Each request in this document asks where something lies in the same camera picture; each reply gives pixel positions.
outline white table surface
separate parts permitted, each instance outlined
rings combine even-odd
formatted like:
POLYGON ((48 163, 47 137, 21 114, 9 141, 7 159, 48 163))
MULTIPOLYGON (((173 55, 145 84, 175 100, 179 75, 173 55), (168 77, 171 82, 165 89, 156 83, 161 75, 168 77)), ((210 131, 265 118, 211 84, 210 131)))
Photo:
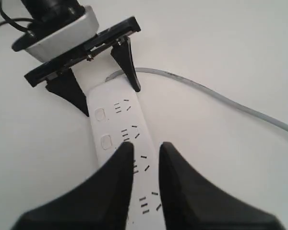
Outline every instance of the white table surface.
MULTIPOLYGON (((288 123, 288 0, 80 3, 92 5, 100 30, 136 16, 135 66, 180 74, 288 123)), ((28 16, 20 0, 4 8, 28 16)), ((0 28, 0 230, 97 169, 89 119, 44 83, 31 88, 24 79, 39 62, 11 50, 20 35, 0 28)), ((108 50, 73 70, 87 93, 118 68, 108 50)), ((138 76, 156 147, 173 142, 207 179, 288 229, 288 134, 183 84, 138 76)))

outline power strip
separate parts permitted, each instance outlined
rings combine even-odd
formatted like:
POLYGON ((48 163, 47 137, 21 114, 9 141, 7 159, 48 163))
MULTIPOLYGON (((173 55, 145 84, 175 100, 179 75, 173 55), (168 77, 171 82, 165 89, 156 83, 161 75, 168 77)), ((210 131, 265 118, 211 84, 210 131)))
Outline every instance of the power strip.
POLYGON ((119 77, 93 88, 87 105, 100 167, 122 142, 134 144, 134 178, 126 229, 165 230, 157 151, 136 93, 125 77, 119 77))

